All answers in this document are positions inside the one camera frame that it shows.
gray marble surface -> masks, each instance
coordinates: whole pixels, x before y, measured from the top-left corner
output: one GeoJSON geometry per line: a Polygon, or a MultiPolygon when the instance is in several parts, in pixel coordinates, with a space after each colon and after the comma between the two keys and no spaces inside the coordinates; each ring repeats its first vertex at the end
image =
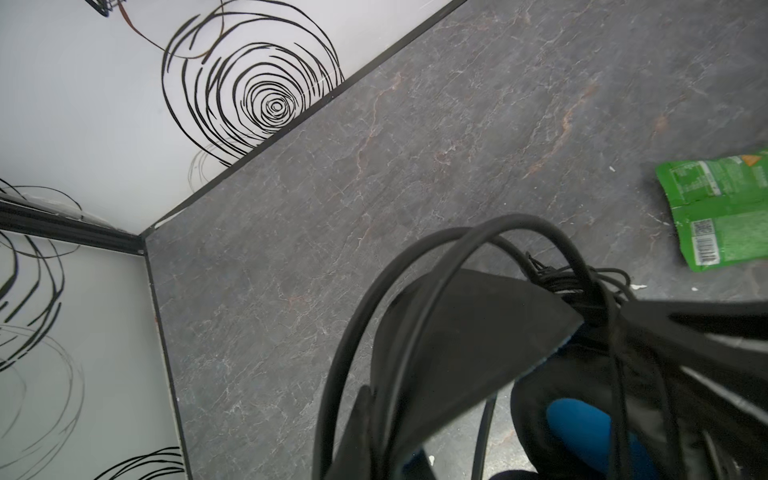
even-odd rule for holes
{"type": "MultiPolygon", "coordinates": [[[[195,479],[309,476],[347,320],[439,228],[526,212],[646,298],[768,298],[765,260],[688,270],[654,176],[768,144],[766,25],[762,0],[468,0],[160,227],[147,244],[195,479]]],[[[478,418],[430,443],[440,478],[468,477],[478,418]]],[[[487,474],[526,463],[504,399],[495,421],[487,474]]]]}

blue padding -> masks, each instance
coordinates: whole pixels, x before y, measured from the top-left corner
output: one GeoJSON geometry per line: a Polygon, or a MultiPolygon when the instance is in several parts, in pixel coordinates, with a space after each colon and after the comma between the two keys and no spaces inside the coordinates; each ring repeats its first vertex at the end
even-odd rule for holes
{"type": "MultiPolygon", "coordinates": [[[[559,399],[547,407],[552,433],[582,462],[607,475],[611,445],[611,417],[581,400],[559,399]]],[[[634,480],[658,480],[659,474],[637,435],[630,432],[629,448],[634,480]]]]}

green plastic package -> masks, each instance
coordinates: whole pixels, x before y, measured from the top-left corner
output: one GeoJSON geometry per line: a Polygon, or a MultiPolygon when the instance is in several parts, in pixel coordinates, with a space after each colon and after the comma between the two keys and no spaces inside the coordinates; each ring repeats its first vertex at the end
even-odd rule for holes
{"type": "Polygon", "coordinates": [[[768,257],[766,170],[768,150],[656,168],[693,271],[768,257]]]}

white panel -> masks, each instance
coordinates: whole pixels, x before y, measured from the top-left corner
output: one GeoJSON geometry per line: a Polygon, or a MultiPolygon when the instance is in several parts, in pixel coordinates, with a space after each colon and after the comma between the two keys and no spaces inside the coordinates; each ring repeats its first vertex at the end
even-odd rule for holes
{"type": "MultiPolygon", "coordinates": [[[[205,64],[204,57],[190,59],[182,75],[180,56],[207,53],[219,38],[220,17],[199,29],[191,50],[191,37],[171,43],[184,50],[170,58],[162,79],[163,51],[132,31],[116,7],[105,18],[84,0],[3,2],[2,179],[61,190],[88,215],[139,233],[220,173],[225,166],[217,157],[232,163],[252,150],[447,2],[229,0],[223,5],[228,33],[211,58],[205,64]],[[246,55],[239,50],[256,44],[272,46],[246,55]],[[225,69],[221,97],[216,88],[208,96],[184,94],[182,77],[190,87],[200,70],[216,71],[216,58],[237,60],[232,70],[225,69]],[[236,74],[244,72],[233,88],[236,74]],[[309,86],[297,86],[304,79],[309,86]],[[270,82],[276,89],[267,93],[270,82]],[[195,99],[197,116],[187,106],[195,99]],[[207,118],[206,106],[215,118],[207,118]]],[[[217,0],[123,4],[134,26],[162,48],[187,20],[199,15],[179,38],[220,12],[219,5],[217,0]]]]}
{"type": "Polygon", "coordinates": [[[184,478],[144,259],[0,242],[0,478],[184,478]]]}

black edge trim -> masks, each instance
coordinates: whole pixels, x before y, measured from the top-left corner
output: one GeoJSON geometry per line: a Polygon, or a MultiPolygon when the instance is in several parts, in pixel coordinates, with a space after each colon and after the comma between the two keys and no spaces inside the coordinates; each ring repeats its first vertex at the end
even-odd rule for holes
{"type": "Polygon", "coordinates": [[[243,158],[236,161],[234,164],[232,164],[231,167],[227,168],[225,171],[221,172],[208,182],[207,184],[203,185],[198,191],[191,194],[189,197],[187,197],[186,200],[178,204],[176,207],[174,207],[170,212],[160,217],[157,221],[153,222],[152,225],[150,225],[145,231],[141,233],[141,236],[143,238],[146,238],[149,236],[152,232],[155,231],[156,225],[163,220],[166,220],[167,218],[181,212],[183,209],[189,207],[191,204],[193,204],[195,201],[197,201],[200,197],[208,193],[209,191],[213,190],[214,187],[216,187],[218,184],[220,184],[222,181],[224,181],[227,177],[229,177],[231,174],[238,171],[240,168],[242,168],[245,164],[250,162],[252,159],[254,159],[256,156],[258,156],[261,152],[265,151],[267,148],[269,148],[272,144],[277,142],[280,138],[283,138],[291,132],[294,128],[301,125],[307,118],[311,117],[320,108],[325,107],[328,105],[328,103],[331,102],[334,98],[338,97],[342,93],[344,93],[346,90],[348,90],[350,87],[352,87],[355,83],[360,81],[361,78],[365,77],[367,74],[372,72],[376,67],[380,66],[385,61],[389,60],[390,57],[392,57],[395,53],[402,50],[407,44],[411,43],[412,41],[416,40],[422,33],[429,30],[431,27],[433,27],[437,22],[441,21],[443,18],[445,18],[449,13],[456,10],[461,4],[466,2],[466,0],[451,0],[446,6],[443,8],[440,8],[437,12],[435,12],[431,17],[427,18],[425,21],[423,21],[419,26],[408,32],[404,37],[400,38],[398,41],[392,44],[391,47],[387,48],[385,51],[380,53],[376,58],[368,62],[365,66],[360,68],[358,71],[356,71],[352,76],[347,78],[344,82],[342,82],[341,85],[331,90],[328,95],[326,95],[323,98],[320,98],[315,104],[313,104],[311,107],[307,108],[305,111],[303,111],[298,117],[294,118],[293,121],[291,121],[288,125],[283,127],[282,130],[278,131],[271,137],[267,138],[262,144],[260,144],[258,147],[254,148],[250,153],[245,155],[243,158]]]}
{"type": "Polygon", "coordinates": [[[187,451],[187,440],[184,438],[184,429],[181,426],[181,414],[179,412],[179,398],[176,395],[176,385],[174,384],[174,374],[170,370],[170,359],[168,358],[168,347],[165,342],[165,332],[163,331],[163,322],[160,319],[160,304],[157,303],[157,292],[154,290],[154,278],[152,277],[152,266],[149,261],[147,244],[142,239],[144,246],[144,262],[147,264],[147,278],[149,279],[149,290],[152,295],[152,305],[154,307],[154,320],[157,324],[157,333],[160,335],[160,346],[163,350],[163,360],[165,361],[165,374],[168,378],[168,388],[170,389],[170,403],[174,408],[176,417],[176,433],[179,435],[179,446],[181,447],[181,456],[184,460],[184,469],[186,470],[187,480],[192,479],[192,468],[190,467],[190,456],[187,451]]]}
{"type": "Polygon", "coordinates": [[[0,230],[133,255],[144,254],[144,242],[138,235],[16,203],[0,201],[0,230]]]}

